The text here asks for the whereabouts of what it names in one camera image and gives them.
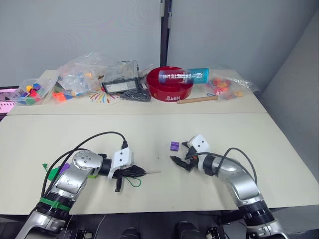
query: silver robot arm segment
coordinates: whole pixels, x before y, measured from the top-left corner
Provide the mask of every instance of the silver robot arm segment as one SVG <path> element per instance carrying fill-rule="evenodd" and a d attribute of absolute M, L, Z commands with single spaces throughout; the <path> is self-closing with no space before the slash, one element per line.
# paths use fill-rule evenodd
<path fill-rule="evenodd" d="M 188 142 L 188 147 L 197 153 L 210 152 L 209 144 L 202 135 L 193 137 Z M 221 157 L 209 155 L 198 156 L 198 169 L 205 174 L 213 175 L 217 169 Z M 242 211 L 247 232 L 251 238 L 268 238 L 281 235 L 288 239 L 280 223 L 272 216 L 264 198 L 253 178 L 238 164 L 224 159 L 217 177 L 228 188 L 236 206 Z"/>
<path fill-rule="evenodd" d="M 71 207 L 87 184 L 88 176 L 104 175 L 111 179 L 117 169 L 132 163 L 133 153 L 129 148 L 116 152 L 112 159 L 103 158 L 88 150 L 77 152 L 70 168 L 62 173 L 50 192 L 40 199 L 36 210 L 31 213 L 16 239 L 25 239 L 34 228 L 59 233 Z"/>

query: white wall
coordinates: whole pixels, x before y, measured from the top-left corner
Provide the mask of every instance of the white wall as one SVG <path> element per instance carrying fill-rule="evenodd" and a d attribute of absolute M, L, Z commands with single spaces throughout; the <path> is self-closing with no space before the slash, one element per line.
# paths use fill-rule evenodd
<path fill-rule="evenodd" d="M 318 0 L 173 0 L 167 64 L 228 66 L 263 90 L 317 6 Z"/>
<path fill-rule="evenodd" d="M 319 13 L 275 75 L 264 105 L 319 181 Z"/>
<path fill-rule="evenodd" d="M 160 0 L 0 0 L 0 87 L 91 51 L 160 64 Z"/>

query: floor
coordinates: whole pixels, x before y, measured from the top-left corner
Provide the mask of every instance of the floor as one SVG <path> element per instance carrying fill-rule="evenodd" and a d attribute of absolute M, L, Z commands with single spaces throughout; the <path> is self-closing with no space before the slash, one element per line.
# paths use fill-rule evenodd
<path fill-rule="evenodd" d="M 129 227 L 137 228 L 143 239 L 172 239 L 174 226 L 180 221 L 189 221 L 204 234 L 208 228 L 216 226 L 217 212 L 169 212 L 169 213 L 134 213 L 107 214 L 98 230 L 96 239 L 117 239 L 121 232 Z M 67 233 L 61 232 L 59 239 L 68 239 L 70 229 L 86 229 L 95 233 L 104 215 L 74 215 Z M 23 222 L 0 223 L 0 239 L 14 238 Z M 246 230 L 240 222 L 225 225 L 224 229 L 231 239 L 244 239 Z M 294 233 L 291 239 L 318 239 L 319 231 Z"/>

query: white table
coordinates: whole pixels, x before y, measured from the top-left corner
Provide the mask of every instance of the white table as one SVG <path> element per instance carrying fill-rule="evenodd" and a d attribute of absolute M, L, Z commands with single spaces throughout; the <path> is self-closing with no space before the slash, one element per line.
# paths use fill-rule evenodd
<path fill-rule="evenodd" d="M 229 147 L 247 153 L 269 207 L 319 202 L 317 181 L 253 95 L 227 102 L 122 101 L 83 109 L 80 105 L 88 105 L 84 101 L 16 107 L 0 122 L 0 214 L 28 214 L 40 197 L 42 163 L 50 164 L 89 136 L 110 130 L 127 138 L 136 165 L 161 173 L 142 177 L 139 188 L 125 181 L 120 193 L 114 192 L 115 180 L 89 179 L 71 214 L 235 209 L 217 178 L 197 170 L 188 173 L 169 158 L 186 152 L 170 151 L 171 141 L 187 141 L 198 133 L 216 153 L 223 154 Z M 110 155 L 121 143 L 117 135 L 106 135 L 84 147 Z M 230 156 L 251 171 L 242 155 Z"/>

